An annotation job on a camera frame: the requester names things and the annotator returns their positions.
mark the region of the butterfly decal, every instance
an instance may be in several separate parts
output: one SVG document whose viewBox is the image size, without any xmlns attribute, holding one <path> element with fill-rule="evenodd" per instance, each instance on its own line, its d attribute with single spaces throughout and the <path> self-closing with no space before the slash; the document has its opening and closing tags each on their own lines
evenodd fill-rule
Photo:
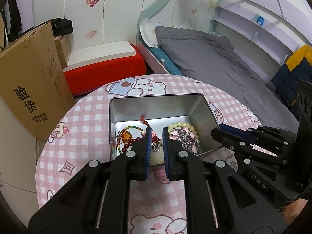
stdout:
<svg viewBox="0 0 312 234">
<path fill-rule="evenodd" d="M 92 30 L 92 31 L 88 32 L 88 33 L 85 35 L 85 38 L 86 38 L 86 39 L 92 39 L 92 38 L 94 38 L 98 33 L 99 33 L 99 31 L 94 31 L 94 30 Z"/>
<path fill-rule="evenodd" d="M 93 7 L 99 0 L 86 0 L 85 5 L 90 5 L 90 8 Z"/>
</svg>

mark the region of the blue object on shelf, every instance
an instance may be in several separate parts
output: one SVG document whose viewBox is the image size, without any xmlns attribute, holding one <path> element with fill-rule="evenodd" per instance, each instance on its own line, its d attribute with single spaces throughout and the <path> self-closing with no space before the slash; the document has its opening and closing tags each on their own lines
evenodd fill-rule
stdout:
<svg viewBox="0 0 312 234">
<path fill-rule="evenodd" d="M 257 24 L 260 25 L 260 26 L 263 26 L 263 22 L 264 22 L 264 18 L 259 16 Z"/>
</svg>

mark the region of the metal tin box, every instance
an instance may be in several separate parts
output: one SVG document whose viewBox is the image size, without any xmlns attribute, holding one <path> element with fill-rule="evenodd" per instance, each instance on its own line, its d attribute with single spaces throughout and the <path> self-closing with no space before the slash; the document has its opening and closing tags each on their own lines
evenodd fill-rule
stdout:
<svg viewBox="0 0 312 234">
<path fill-rule="evenodd" d="M 114 160 L 119 152 L 116 147 L 118 132 L 127 126 L 146 129 L 140 122 L 144 117 L 161 138 L 162 129 L 175 122 L 190 123 L 199 135 L 201 152 L 205 154 L 221 146 L 211 137 L 211 130 L 218 127 L 216 119 L 201 94 L 176 94 L 140 97 L 116 97 L 110 100 L 110 157 Z M 141 132 L 130 131 L 133 138 L 140 137 Z"/>
</svg>

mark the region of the jewelry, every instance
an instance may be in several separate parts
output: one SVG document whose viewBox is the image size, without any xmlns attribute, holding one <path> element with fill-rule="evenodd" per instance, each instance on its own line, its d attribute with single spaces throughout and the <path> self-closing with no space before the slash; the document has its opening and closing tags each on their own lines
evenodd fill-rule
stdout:
<svg viewBox="0 0 312 234">
<path fill-rule="evenodd" d="M 137 137 L 136 139 L 134 139 L 132 137 L 132 134 L 129 131 L 127 131 L 127 129 L 137 129 L 140 131 L 144 131 L 142 128 L 139 128 L 136 126 L 128 126 L 128 127 L 125 127 L 123 130 L 118 131 L 118 135 L 116 136 L 117 137 L 116 145 L 117 145 L 117 149 L 118 149 L 120 154 L 122 152 L 126 152 L 127 149 L 129 148 L 129 146 L 132 146 L 133 142 L 141 140 L 141 137 Z M 121 140 L 124 143 L 124 147 L 120 150 Z"/>
<path fill-rule="evenodd" d="M 190 123 L 180 122 L 173 123 L 168 126 L 168 131 L 170 136 L 176 137 L 177 141 L 180 141 L 182 144 L 183 150 L 192 154 L 199 154 L 199 136 L 193 126 Z"/>
<path fill-rule="evenodd" d="M 149 127 L 150 129 L 152 129 L 151 126 L 149 125 L 149 123 L 147 121 L 145 121 L 142 117 L 140 118 L 140 121 L 144 125 Z M 142 137 L 133 138 L 132 133 L 129 132 L 128 129 L 140 130 Z M 119 153 L 121 154 L 122 152 L 126 152 L 128 150 L 128 148 L 131 147 L 135 141 L 139 141 L 141 139 L 144 139 L 144 136 L 145 136 L 145 130 L 140 128 L 140 127 L 136 127 L 136 126 L 128 126 L 128 127 L 125 127 L 123 130 L 118 131 L 118 135 L 116 136 L 117 137 L 116 145 L 117 145 L 117 149 L 118 149 Z M 124 147 L 120 150 L 121 141 L 124 143 Z M 162 140 L 159 139 L 156 136 L 156 134 L 154 134 L 154 136 L 152 136 L 152 143 L 151 143 L 152 150 L 156 152 L 162 146 L 163 146 Z"/>
</svg>

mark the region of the floor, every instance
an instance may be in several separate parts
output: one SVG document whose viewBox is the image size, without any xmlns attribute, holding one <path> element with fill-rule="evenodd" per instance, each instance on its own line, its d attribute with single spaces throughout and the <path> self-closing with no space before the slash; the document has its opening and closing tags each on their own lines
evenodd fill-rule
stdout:
<svg viewBox="0 0 312 234">
<path fill-rule="evenodd" d="M 146 75 L 153 75 L 155 74 L 154 71 L 150 68 L 150 66 L 145 62 L 146 64 Z M 82 94 L 82 95 L 79 95 L 79 96 L 76 96 L 75 97 L 75 100 L 76 100 L 76 103 L 82 99 L 83 97 L 85 97 L 86 95 L 90 94 L 90 92 L 86 93 L 86 94 Z M 38 161 L 40 155 L 41 155 L 41 152 L 43 151 L 43 148 L 44 146 L 46 145 L 46 142 L 40 142 L 38 141 L 37 139 L 37 142 L 36 142 L 36 159 Z"/>
</svg>

